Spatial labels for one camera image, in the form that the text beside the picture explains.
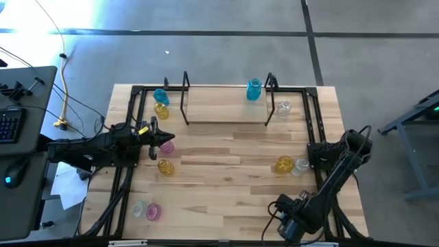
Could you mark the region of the blue textured glass vase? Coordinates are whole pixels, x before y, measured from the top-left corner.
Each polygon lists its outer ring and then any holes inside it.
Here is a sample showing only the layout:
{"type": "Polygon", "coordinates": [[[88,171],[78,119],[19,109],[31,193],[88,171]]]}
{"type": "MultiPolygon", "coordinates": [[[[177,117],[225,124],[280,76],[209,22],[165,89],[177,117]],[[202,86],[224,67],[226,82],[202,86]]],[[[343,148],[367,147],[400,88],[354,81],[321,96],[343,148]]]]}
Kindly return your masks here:
{"type": "Polygon", "coordinates": [[[261,81],[256,78],[249,80],[246,89],[247,99],[251,101],[258,100],[260,94],[261,94],[261,81]]]}

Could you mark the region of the dark grey desk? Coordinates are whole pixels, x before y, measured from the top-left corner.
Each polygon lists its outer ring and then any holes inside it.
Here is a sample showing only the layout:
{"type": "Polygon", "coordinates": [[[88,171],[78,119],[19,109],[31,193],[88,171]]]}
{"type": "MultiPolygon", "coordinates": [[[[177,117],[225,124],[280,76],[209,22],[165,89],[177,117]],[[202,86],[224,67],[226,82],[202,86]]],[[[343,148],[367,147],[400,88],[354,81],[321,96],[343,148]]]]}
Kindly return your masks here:
{"type": "Polygon", "coordinates": [[[9,87],[20,82],[29,88],[35,83],[35,77],[45,82],[32,89],[32,96],[19,100],[26,113],[18,142],[0,144],[0,242],[25,239],[38,224],[47,159],[36,149],[56,71],[55,66],[0,69],[0,83],[9,87]],[[3,177],[6,167],[26,154],[30,158],[23,181],[18,187],[8,189],[3,177]]]}

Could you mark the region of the white paper sheet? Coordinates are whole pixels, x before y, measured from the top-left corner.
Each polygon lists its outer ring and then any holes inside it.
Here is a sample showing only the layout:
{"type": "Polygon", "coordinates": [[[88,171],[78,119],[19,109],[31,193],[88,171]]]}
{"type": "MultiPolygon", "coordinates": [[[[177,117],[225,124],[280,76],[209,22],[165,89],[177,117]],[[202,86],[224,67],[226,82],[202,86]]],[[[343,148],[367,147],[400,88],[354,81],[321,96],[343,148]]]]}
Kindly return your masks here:
{"type": "Polygon", "coordinates": [[[51,195],[60,196],[64,210],[81,203],[86,197],[87,190],[88,179],[82,180],[76,168],[63,162],[58,163],[51,195]]]}

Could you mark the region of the black desk clamp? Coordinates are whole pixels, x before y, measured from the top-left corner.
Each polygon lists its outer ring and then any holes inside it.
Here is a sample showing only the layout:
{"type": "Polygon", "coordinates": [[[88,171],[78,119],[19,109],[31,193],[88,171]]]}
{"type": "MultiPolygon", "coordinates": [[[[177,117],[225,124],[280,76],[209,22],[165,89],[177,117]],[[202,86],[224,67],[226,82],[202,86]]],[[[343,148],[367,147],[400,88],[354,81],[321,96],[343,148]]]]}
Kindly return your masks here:
{"type": "Polygon", "coordinates": [[[19,104],[19,100],[22,96],[33,95],[32,90],[38,84],[45,85],[45,81],[39,77],[34,77],[34,83],[29,88],[25,88],[19,81],[16,81],[12,88],[7,84],[0,83],[0,94],[6,96],[11,102],[19,104]]]}

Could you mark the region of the grey metal cart frame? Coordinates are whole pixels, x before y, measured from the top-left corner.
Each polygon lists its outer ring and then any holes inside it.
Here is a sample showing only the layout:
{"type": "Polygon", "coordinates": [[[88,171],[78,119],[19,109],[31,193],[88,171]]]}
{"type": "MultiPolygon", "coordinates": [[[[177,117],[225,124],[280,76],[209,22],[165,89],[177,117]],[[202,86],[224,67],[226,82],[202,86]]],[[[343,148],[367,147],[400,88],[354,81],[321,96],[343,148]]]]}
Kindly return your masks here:
{"type": "Polygon", "coordinates": [[[423,117],[423,111],[432,103],[417,104],[378,129],[381,136],[397,131],[407,152],[418,189],[406,193],[406,200],[439,196],[439,179],[434,182],[429,171],[430,167],[439,169],[439,120],[426,120],[423,117]]]}

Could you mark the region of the pink squat glass vase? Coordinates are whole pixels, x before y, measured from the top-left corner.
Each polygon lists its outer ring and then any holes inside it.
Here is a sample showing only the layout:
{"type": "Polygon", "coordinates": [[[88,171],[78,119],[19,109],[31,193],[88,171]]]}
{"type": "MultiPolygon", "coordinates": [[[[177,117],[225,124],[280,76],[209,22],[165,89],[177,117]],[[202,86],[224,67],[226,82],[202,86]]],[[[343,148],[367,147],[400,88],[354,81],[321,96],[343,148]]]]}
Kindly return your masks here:
{"type": "Polygon", "coordinates": [[[160,219],[161,216],[161,206],[156,203],[151,203],[146,209],[146,218],[149,221],[155,222],[160,219]]]}

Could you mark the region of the black device with green light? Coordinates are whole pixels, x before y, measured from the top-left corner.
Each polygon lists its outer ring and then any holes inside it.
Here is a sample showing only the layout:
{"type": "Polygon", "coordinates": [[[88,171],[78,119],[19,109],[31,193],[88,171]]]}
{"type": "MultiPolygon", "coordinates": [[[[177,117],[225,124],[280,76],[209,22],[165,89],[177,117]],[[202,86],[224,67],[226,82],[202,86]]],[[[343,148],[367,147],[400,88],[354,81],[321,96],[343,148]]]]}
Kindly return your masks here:
{"type": "Polygon", "coordinates": [[[426,120],[439,120],[439,89],[422,98],[417,106],[425,102],[432,103],[432,105],[423,111],[423,117],[426,120]]]}

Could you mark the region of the yellow textured glass vase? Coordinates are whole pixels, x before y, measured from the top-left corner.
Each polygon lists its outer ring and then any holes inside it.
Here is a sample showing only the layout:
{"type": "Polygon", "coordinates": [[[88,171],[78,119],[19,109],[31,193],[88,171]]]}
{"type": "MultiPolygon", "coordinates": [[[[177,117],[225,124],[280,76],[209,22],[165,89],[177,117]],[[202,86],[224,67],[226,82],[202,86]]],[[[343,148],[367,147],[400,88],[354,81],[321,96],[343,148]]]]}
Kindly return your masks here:
{"type": "Polygon", "coordinates": [[[274,171],[278,174],[286,174],[293,170],[294,160],[290,156],[280,156],[274,165],[274,171]]]}

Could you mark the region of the yellow ribbed glass vase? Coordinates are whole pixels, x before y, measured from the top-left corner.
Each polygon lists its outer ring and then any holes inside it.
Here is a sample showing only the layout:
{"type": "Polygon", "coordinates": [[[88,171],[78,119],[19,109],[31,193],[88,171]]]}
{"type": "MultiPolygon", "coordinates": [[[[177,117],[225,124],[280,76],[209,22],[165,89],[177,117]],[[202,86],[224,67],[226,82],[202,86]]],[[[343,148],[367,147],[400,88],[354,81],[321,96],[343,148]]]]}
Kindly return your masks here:
{"type": "Polygon", "coordinates": [[[169,111],[165,104],[156,102],[154,105],[154,112],[159,119],[167,119],[169,117],[169,111]]]}
{"type": "Polygon", "coordinates": [[[173,174],[174,166],[170,161],[162,159],[158,162],[158,170],[161,174],[168,176],[173,174]]]}

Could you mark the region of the clear ribbed glass vase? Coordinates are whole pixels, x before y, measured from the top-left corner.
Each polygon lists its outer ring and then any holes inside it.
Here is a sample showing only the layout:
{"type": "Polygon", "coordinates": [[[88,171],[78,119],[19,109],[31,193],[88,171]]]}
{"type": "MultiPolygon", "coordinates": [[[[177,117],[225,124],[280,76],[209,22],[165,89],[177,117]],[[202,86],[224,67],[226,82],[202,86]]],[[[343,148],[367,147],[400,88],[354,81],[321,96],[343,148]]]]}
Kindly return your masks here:
{"type": "Polygon", "coordinates": [[[276,109],[276,116],[280,119],[285,119],[290,110],[291,110],[291,103],[290,101],[282,101],[278,104],[278,107],[276,109]]]}

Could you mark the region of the black computer mouse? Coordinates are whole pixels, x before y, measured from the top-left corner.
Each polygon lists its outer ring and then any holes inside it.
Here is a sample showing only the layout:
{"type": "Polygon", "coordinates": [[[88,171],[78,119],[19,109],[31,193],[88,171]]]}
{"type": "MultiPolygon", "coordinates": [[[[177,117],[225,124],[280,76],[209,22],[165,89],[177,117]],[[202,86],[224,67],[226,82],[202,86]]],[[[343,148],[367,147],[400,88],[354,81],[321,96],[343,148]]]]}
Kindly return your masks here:
{"type": "Polygon", "coordinates": [[[3,176],[5,187],[8,189],[18,187],[23,181],[28,165],[29,158],[27,156],[22,156],[21,158],[16,159],[13,164],[9,165],[3,176]]]}

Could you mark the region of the black keyboard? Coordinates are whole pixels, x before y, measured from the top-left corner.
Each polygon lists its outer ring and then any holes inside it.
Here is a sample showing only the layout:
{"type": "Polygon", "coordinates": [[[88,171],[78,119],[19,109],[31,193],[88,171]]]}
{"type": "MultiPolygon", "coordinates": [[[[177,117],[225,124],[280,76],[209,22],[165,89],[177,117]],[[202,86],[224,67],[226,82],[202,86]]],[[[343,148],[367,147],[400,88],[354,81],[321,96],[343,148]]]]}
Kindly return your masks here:
{"type": "Polygon", "coordinates": [[[25,108],[0,108],[0,144],[18,141],[26,112],[25,108]]]}

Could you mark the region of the clear squat glass vase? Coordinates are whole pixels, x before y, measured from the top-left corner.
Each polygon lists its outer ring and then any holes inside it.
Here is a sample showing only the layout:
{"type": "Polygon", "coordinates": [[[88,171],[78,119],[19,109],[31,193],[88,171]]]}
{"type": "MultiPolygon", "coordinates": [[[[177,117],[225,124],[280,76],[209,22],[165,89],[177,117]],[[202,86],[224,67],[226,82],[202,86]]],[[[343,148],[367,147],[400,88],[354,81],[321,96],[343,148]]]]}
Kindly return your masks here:
{"type": "Polygon", "coordinates": [[[132,214],[135,218],[139,218],[143,215],[145,209],[145,203],[143,201],[136,201],[132,206],[132,214]]]}

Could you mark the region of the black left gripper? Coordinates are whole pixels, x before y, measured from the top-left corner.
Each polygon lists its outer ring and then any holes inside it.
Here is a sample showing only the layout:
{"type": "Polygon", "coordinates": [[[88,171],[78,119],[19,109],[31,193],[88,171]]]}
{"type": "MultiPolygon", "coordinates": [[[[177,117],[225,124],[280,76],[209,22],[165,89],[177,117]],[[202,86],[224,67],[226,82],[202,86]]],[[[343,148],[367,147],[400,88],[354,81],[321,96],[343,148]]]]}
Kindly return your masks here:
{"type": "Polygon", "coordinates": [[[150,121],[151,121],[150,124],[146,121],[143,121],[141,123],[141,126],[132,132],[132,146],[139,147],[142,145],[150,145],[150,158],[152,160],[156,160],[157,159],[157,155],[155,151],[156,147],[159,148],[159,146],[164,144],[165,142],[172,141],[175,135],[172,133],[162,131],[158,127],[158,120],[155,116],[151,117],[150,121]],[[151,131],[152,134],[158,138],[150,143],[151,131]]]}

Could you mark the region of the white label strip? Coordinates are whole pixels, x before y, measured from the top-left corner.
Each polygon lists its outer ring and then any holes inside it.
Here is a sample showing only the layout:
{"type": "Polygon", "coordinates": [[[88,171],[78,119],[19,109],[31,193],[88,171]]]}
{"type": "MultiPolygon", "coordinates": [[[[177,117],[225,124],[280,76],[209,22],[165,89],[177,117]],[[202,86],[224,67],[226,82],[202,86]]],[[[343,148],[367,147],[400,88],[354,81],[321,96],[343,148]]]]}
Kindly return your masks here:
{"type": "Polygon", "coordinates": [[[300,247],[340,247],[336,242],[300,242],[300,247]]]}
{"type": "Polygon", "coordinates": [[[147,240],[142,239],[117,240],[108,243],[108,247],[146,247],[147,245],[147,240]]]}

